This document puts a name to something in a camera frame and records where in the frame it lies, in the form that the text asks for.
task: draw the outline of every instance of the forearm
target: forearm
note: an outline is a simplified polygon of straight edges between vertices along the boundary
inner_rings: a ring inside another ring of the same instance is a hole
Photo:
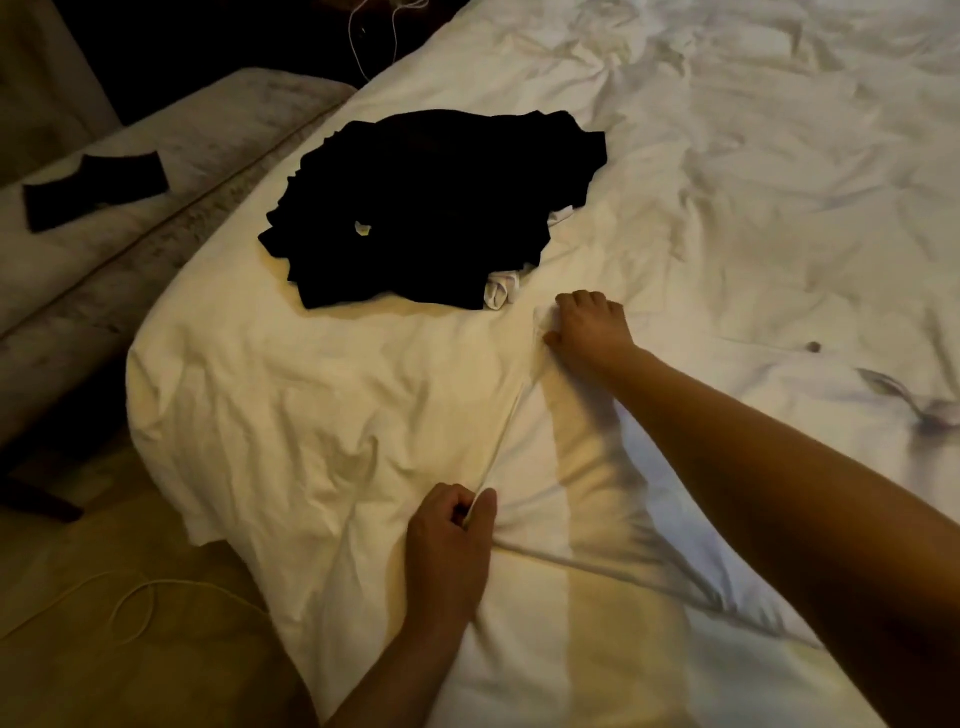
[[[728,543],[802,613],[842,585],[898,613],[955,619],[960,528],[946,517],[647,352],[603,379]]]
[[[462,638],[462,629],[405,626],[326,728],[420,728]]]

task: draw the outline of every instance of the white bedsheet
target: white bedsheet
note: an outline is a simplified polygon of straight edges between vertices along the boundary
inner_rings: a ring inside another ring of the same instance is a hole
[[[402,619],[422,496],[482,484],[531,373],[534,309],[556,293],[817,341],[960,394],[958,27],[948,0],[485,0],[260,184],[141,329],[130,418],[193,541],[225,538],[250,566],[321,717]],[[610,163],[499,312],[304,311],[256,240],[286,177],[353,119],[431,108],[566,109],[607,132]],[[822,652],[497,552],[433,724],[565,723],[876,718]]]

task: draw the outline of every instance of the black fabric piece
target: black fabric piece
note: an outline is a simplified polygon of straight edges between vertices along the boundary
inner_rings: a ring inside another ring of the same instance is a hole
[[[70,177],[24,184],[23,204],[31,232],[72,222],[103,206],[125,205],[170,189],[157,152],[139,157],[84,155]]]
[[[565,111],[354,121],[304,155],[260,242],[307,308],[393,292],[481,309],[490,273],[539,265],[549,214],[583,206],[606,163]]]

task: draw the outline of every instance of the gray velvet upholstery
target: gray velvet upholstery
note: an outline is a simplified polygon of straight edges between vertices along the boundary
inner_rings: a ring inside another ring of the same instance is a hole
[[[39,235],[0,190],[0,445],[121,353],[177,271],[279,161],[354,92],[247,69],[84,152],[159,150],[171,191]],[[71,174],[79,155],[26,182]]]

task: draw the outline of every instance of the white cord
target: white cord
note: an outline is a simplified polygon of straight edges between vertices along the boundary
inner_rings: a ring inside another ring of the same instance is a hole
[[[37,619],[38,617],[42,617],[51,609],[53,609],[62,601],[64,601],[66,598],[68,598],[75,592],[85,587],[87,584],[91,584],[97,579],[101,579],[105,576],[114,576],[119,574],[132,574],[134,576],[139,577],[143,581],[143,583],[138,584],[137,586],[133,587],[133,589],[129,590],[125,595],[123,595],[120,601],[117,602],[116,606],[113,607],[113,612],[110,614],[110,619],[107,622],[107,627],[110,635],[113,637],[114,645],[118,647],[124,644],[130,644],[131,642],[140,639],[140,637],[143,636],[143,633],[147,631],[147,628],[150,626],[151,621],[153,621],[154,619],[154,611],[156,609],[156,587],[159,585],[179,584],[181,586],[204,587],[206,589],[212,589],[215,592],[220,592],[222,595],[228,596],[229,598],[233,599],[233,601],[239,602],[244,606],[250,607],[255,612],[258,612],[259,614],[263,615],[266,618],[270,617],[270,615],[267,614],[267,612],[260,609],[255,604],[248,602],[242,596],[237,596],[233,592],[230,592],[224,589],[223,587],[217,586],[216,584],[209,584],[205,581],[188,581],[186,579],[148,579],[140,571],[103,571],[102,573],[94,574],[93,576],[88,577],[87,579],[80,582],[79,584],[76,584],[70,587],[70,589],[68,589],[66,592],[64,592],[60,596],[58,596],[49,604],[47,604],[47,606],[45,606],[43,609],[30,615],[29,617],[21,621],[19,624],[17,624],[13,629],[6,632],[4,635],[0,635],[0,642],[4,641],[6,638],[10,637],[14,633],[19,632],[21,629],[23,629],[28,624],[30,624],[30,622],[32,622],[34,619]],[[147,616],[146,618],[144,618],[143,624],[140,626],[140,629],[137,630],[136,634],[134,634],[132,637],[127,637],[125,640],[117,640],[116,637],[114,636],[113,625],[116,622],[117,616],[120,614],[120,610],[123,609],[124,605],[131,599],[133,595],[135,595],[136,593],[144,589],[150,590],[150,609],[147,611]]]
[[[360,69],[360,75],[369,82],[370,77],[367,75],[366,71],[363,69],[363,65],[360,63],[360,57],[357,55],[357,49],[353,46],[353,16],[360,12],[360,10],[369,3],[370,0],[363,0],[356,8],[350,11],[350,16],[347,19],[347,38],[350,41],[350,50],[353,51],[353,58],[357,61],[357,68]],[[396,63],[396,51],[399,47],[399,40],[396,37],[396,14],[400,11],[411,10],[411,11],[421,11],[424,10],[428,5],[430,5],[430,0],[414,0],[412,3],[399,4],[394,8],[394,11],[390,14],[390,25],[394,29],[394,59],[391,61],[390,65]]]

